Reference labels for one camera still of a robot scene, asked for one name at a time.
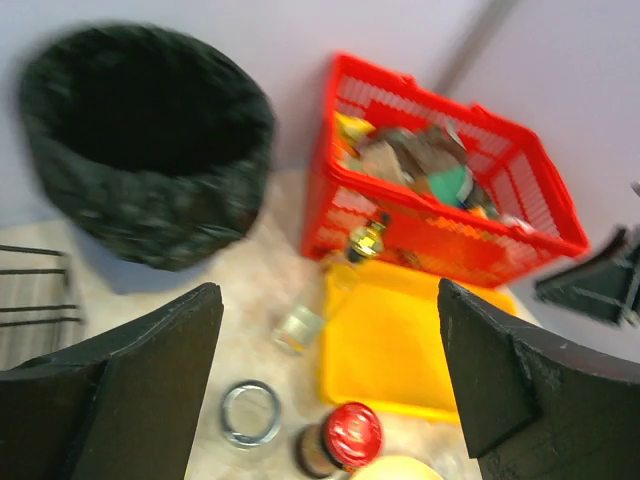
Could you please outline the yellow snack bag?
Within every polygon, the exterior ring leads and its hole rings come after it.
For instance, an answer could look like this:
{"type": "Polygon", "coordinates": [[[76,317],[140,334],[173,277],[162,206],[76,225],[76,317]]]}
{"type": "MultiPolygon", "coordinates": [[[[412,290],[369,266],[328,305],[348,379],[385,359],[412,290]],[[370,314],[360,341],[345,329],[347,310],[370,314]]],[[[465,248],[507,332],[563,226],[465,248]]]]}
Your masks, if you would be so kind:
{"type": "Polygon", "coordinates": [[[338,158],[358,158],[360,146],[367,140],[376,127],[359,117],[334,113],[335,135],[334,152],[338,158]]]}

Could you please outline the cream ceramic plate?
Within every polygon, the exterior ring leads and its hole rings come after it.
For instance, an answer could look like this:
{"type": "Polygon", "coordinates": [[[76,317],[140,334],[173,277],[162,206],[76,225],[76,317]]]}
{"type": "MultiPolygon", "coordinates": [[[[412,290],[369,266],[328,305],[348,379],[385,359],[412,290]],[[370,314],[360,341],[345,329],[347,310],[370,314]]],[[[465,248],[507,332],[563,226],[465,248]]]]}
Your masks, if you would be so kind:
{"type": "Polygon", "coordinates": [[[427,464],[406,455],[384,455],[355,471],[350,480],[442,480],[427,464]]]}

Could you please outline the rear empty glass jar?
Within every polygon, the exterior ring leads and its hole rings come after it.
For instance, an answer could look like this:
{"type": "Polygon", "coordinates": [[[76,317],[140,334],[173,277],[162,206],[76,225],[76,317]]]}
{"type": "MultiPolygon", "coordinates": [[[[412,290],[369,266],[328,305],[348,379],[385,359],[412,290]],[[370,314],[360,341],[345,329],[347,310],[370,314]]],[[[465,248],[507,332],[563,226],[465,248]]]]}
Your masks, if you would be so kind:
{"type": "Polygon", "coordinates": [[[265,382],[237,382],[221,398],[219,425],[223,438],[238,449],[265,447],[276,439],[282,427],[280,398],[265,382]]]}

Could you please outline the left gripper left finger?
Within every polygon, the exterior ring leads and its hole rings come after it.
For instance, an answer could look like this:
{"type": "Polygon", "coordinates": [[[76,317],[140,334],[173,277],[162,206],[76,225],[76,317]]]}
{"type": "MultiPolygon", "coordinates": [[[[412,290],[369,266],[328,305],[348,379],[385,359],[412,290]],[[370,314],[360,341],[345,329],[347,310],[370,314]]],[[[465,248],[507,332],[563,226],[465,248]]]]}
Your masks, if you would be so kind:
{"type": "Polygon", "coordinates": [[[2,478],[184,478],[222,316],[204,283],[2,372],[2,478]]]}

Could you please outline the red plastic shopping basket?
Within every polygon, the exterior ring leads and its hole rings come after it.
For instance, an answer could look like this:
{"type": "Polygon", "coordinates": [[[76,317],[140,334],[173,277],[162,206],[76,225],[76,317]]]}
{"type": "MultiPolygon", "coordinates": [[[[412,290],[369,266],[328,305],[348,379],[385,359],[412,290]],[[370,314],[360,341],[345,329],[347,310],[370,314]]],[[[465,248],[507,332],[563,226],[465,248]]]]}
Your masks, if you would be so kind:
{"type": "Polygon", "coordinates": [[[383,212],[391,218],[384,261],[487,288],[589,248],[563,179],[533,131],[424,90],[408,75],[338,53],[308,174],[301,253],[319,259],[383,212]],[[497,218],[348,169],[336,130],[339,113],[378,127],[452,126],[497,218]]]}

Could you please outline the green sponge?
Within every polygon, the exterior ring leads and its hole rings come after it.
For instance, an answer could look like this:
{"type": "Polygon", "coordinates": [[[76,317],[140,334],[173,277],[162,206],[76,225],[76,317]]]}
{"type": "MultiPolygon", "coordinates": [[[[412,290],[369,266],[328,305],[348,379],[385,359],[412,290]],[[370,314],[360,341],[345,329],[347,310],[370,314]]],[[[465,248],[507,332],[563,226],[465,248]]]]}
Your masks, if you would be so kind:
{"type": "Polygon", "coordinates": [[[474,187],[471,170],[466,166],[457,166],[427,176],[431,194],[442,204],[461,208],[474,187]]]}

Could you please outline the red-lidded sauce jar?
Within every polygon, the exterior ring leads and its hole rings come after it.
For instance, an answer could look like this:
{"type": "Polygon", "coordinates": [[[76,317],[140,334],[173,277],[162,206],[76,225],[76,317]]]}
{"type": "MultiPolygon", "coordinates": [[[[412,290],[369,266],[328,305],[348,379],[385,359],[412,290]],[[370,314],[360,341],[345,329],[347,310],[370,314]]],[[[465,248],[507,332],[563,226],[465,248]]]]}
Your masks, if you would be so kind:
{"type": "Polygon", "coordinates": [[[293,454],[304,475],[326,479],[369,465],[382,448],[383,427],[378,416],[363,403],[348,402],[330,411],[320,422],[301,429],[293,454]]]}

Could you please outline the dark brown snack bag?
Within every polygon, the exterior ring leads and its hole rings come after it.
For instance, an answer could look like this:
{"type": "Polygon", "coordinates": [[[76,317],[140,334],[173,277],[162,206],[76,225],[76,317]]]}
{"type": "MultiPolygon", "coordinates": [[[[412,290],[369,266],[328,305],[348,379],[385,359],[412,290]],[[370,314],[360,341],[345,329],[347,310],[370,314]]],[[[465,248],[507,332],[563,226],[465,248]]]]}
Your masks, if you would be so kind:
{"type": "Polygon", "coordinates": [[[388,143],[402,171],[412,181],[454,167],[467,166],[466,149],[437,125],[417,132],[402,127],[381,128],[372,134],[370,140],[372,144],[388,143]]]}

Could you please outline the gold-capped glass bottle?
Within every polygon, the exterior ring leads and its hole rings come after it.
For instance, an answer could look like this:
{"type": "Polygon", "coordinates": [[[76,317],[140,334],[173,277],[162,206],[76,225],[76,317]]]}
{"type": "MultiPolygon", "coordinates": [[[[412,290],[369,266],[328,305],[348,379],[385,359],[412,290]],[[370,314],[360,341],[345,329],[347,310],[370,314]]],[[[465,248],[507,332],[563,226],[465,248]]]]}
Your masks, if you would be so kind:
{"type": "Polygon", "coordinates": [[[391,216],[382,212],[352,230],[343,249],[329,252],[273,330],[272,339],[285,351],[308,348],[348,301],[360,283],[360,267],[384,251],[391,216]]]}

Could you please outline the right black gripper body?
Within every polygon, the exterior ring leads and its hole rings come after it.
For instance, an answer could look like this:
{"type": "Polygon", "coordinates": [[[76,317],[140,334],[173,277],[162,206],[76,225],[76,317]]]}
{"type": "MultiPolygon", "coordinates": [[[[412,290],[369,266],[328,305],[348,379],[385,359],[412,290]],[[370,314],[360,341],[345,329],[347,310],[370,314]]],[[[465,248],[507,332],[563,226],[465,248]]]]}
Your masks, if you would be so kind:
{"type": "Polygon", "coordinates": [[[597,254],[534,282],[536,300],[617,327],[639,324],[639,229],[618,227],[597,254]]]}

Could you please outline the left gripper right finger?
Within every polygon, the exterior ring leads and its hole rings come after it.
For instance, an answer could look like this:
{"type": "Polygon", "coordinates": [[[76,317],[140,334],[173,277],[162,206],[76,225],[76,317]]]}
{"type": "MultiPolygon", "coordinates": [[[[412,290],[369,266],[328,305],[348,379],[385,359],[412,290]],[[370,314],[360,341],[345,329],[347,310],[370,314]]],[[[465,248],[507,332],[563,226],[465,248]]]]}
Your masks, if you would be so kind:
{"type": "Polygon", "coordinates": [[[485,479],[636,479],[639,366],[439,283],[440,334],[485,479]]]}

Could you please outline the yellow plastic tray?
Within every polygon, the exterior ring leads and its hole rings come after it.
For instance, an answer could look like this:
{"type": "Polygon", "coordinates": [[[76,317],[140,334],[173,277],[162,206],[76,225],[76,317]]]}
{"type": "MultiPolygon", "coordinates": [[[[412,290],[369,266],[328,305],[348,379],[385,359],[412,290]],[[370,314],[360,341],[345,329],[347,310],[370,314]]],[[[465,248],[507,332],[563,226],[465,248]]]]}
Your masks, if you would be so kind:
{"type": "Polygon", "coordinates": [[[326,279],[331,314],[320,339],[319,395],[432,423],[459,421],[440,336],[439,277],[388,263],[361,266],[351,291],[326,279]]]}

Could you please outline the brown cardboard box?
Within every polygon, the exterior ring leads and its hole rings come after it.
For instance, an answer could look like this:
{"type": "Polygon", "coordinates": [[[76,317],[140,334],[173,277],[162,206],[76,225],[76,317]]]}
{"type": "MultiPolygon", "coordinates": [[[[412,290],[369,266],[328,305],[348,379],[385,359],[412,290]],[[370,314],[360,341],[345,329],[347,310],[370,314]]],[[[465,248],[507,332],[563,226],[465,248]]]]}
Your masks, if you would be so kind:
{"type": "Polygon", "coordinates": [[[361,171],[394,185],[406,186],[407,177],[393,147],[386,141],[365,146],[359,153],[361,171]]]}

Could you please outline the trash bin with black bag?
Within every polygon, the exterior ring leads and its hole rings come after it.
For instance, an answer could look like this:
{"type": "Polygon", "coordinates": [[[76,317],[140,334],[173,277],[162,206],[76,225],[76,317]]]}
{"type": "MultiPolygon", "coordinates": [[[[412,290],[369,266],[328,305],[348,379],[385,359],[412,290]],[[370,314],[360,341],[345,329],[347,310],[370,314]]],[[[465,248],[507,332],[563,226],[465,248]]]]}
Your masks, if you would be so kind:
{"type": "Polygon", "coordinates": [[[259,216],[276,119],[224,53],[149,24],[90,24],[22,62],[33,174],[116,293],[172,289],[259,216]]]}

